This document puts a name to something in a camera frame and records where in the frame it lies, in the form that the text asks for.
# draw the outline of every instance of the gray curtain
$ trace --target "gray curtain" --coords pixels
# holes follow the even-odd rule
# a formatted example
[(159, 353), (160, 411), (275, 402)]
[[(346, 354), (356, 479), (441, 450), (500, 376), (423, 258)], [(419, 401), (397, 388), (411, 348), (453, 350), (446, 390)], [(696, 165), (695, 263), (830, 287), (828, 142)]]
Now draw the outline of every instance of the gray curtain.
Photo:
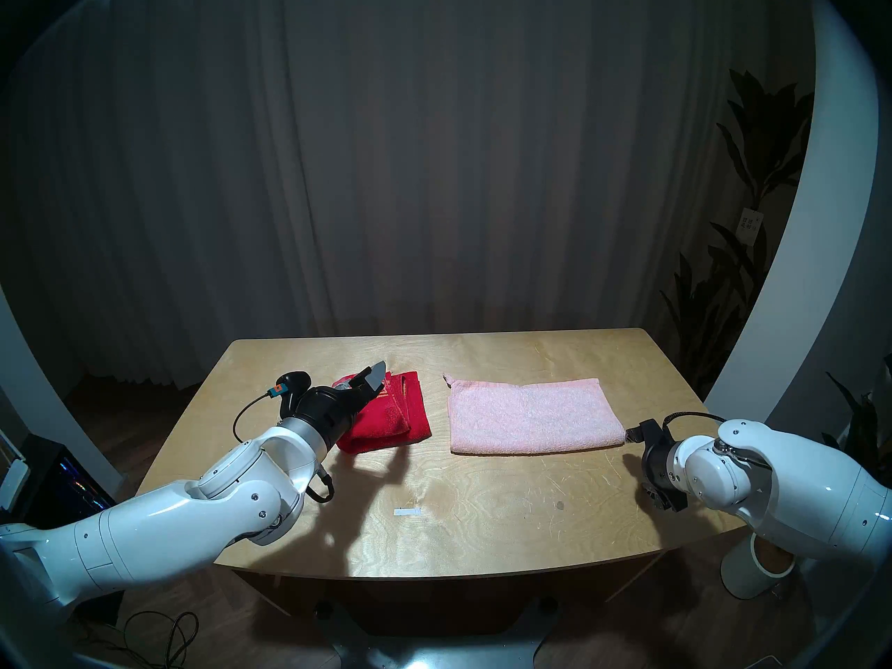
[(85, 0), (3, 91), (0, 189), (97, 375), (653, 329), (739, 207), (715, 122), (730, 66), (770, 68), (768, 1)]

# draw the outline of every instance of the table top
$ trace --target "table top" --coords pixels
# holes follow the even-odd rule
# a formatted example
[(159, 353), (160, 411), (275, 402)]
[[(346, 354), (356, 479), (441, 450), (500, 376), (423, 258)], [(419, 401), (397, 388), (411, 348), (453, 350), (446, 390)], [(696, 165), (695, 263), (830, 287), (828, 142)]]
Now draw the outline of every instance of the table top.
[[(334, 499), (307, 499), (291, 532), (266, 547), (237, 542), (218, 564), (323, 578), (505, 575), (641, 556), (743, 524), (693, 500), (680, 513), (654, 510), (640, 487), (643, 444), (543, 456), (449, 452), (444, 373), (512, 384), (599, 378), (626, 428), (678, 410), (704, 411), (637, 328), (234, 341), (139, 492), (197, 479), (233, 447), (239, 409), (281, 374), (302, 369), (314, 384), (331, 384), (378, 360), (393, 373), (417, 370), (433, 436), (355, 457), (333, 448), (325, 468)], [(239, 420), (239, 434), (256, 436), (274, 425), (278, 405), (254, 405)], [(702, 417), (672, 423), (678, 439), (715, 435), (715, 428)], [(420, 512), (398, 516), (397, 508)]]

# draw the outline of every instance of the folded towel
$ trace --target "folded towel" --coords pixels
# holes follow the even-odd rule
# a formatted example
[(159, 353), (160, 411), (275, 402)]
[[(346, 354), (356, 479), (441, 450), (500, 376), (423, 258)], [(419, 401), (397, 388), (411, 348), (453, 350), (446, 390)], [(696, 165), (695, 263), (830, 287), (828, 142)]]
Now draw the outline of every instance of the folded towel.
[(443, 376), (451, 387), (453, 453), (517, 455), (618, 446), (625, 430), (597, 378), (492, 384)]
[[(346, 376), (335, 382), (350, 380)], [(345, 453), (365, 453), (404, 443), (416, 443), (431, 435), (417, 371), (384, 378), (384, 390), (356, 416), (353, 427), (337, 443)]]

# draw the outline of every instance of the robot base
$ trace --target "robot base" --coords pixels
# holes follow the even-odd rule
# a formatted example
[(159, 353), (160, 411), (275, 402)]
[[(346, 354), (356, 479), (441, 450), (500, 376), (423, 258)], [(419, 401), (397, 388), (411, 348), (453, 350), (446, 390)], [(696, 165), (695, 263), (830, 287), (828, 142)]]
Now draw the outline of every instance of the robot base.
[(518, 669), (532, 667), (560, 609), (554, 599), (534, 599), (506, 631), (455, 638), (368, 635), (343, 607), (328, 601), (317, 604), (315, 617), (344, 669)]

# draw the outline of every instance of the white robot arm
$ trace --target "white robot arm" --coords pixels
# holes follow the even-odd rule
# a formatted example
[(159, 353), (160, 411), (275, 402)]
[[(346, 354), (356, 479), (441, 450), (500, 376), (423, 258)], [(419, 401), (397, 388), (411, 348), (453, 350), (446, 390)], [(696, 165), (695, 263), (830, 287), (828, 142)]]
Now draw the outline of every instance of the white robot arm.
[[(268, 393), (282, 396), (279, 423), (234, 447), (201, 479), (167, 484), (54, 530), (3, 525), (0, 546), (27, 573), (35, 601), (64, 616), (85, 599), (205, 567), (236, 541), (267, 545), (291, 529), (306, 494), (331, 499), (322, 461), (383, 387), (384, 362), (336, 389), (309, 388), (303, 372), (284, 375)], [(314, 475), (328, 487), (324, 498), (309, 487)]]
[(638, 427), (645, 487), (658, 508), (680, 510), (690, 494), (810, 559), (845, 557), (875, 569), (892, 548), (889, 489), (843, 451), (746, 419), (723, 422), (718, 439), (676, 443), (666, 424)]

